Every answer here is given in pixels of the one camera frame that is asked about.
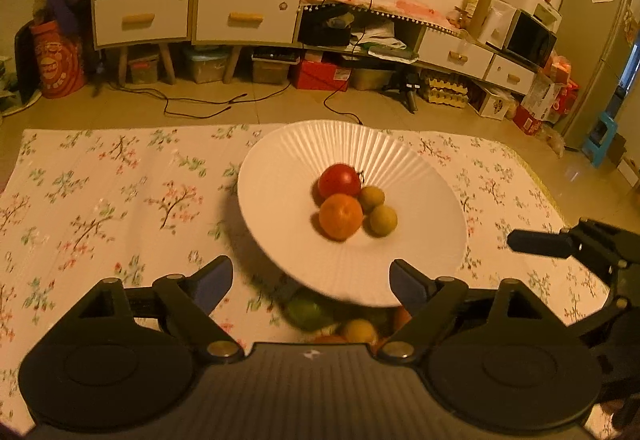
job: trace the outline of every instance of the blue stool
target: blue stool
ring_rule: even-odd
[[[607,154],[607,149],[609,149],[609,146],[613,142],[613,137],[616,136],[616,131],[618,130],[618,123],[613,120],[607,112],[602,112],[600,114],[600,120],[607,127],[607,133],[604,134],[601,142],[598,144],[588,136],[582,146],[582,152],[587,156],[587,158],[591,159],[591,165],[596,168],[600,167],[602,164],[602,161]]]

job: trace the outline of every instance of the orange bucket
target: orange bucket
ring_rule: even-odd
[[[57,21],[32,25],[31,33],[40,69],[42,95],[47,99],[58,99],[82,88],[86,81],[80,39],[73,43],[62,35]]]

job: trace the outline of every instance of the wooden drawer handle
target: wooden drawer handle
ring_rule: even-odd
[[[231,12],[229,13],[229,21],[239,21],[243,23],[262,23],[264,21],[264,16],[262,14]]]
[[[459,63],[462,63],[462,64],[469,61],[469,57],[467,57],[466,55],[462,55],[459,52],[454,52],[453,50],[449,52],[449,59],[451,59],[452,61],[458,61]]]
[[[152,23],[156,18],[156,14],[132,14],[131,16],[122,16],[123,25]]]

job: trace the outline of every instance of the floral tablecloth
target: floral tablecloth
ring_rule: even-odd
[[[24,132],[0,195],[0,420],[20,432],[33,424],[17,387],[18,366],[105,277],[147,286],[226,254],[234,283],[212,314],[216,322],[247,350],[254,341],[308,339],[281,318],[274,298],[293,282],[252,240],[238,206],[242,160],[279,127]],[[567,323],[602,306],[606,287],[577,261],[508,249],[511,229],[563,225],[512,150],[468,136],[387,133],[412,146],[460,196],[469,235],[460,279],[495,288],[517,277]],[[599,408],[590,423],[607,435]]]

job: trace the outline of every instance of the metal screw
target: metal screw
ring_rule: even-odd
[[[215,357],[231,357],[238,353],[238,345],[231,341],[215,341],[207,346],[207,353]]]
[[[414,347],[404,341],[393,341],[382,346],[382,351],[389,357],[405,359],[414,354]]]

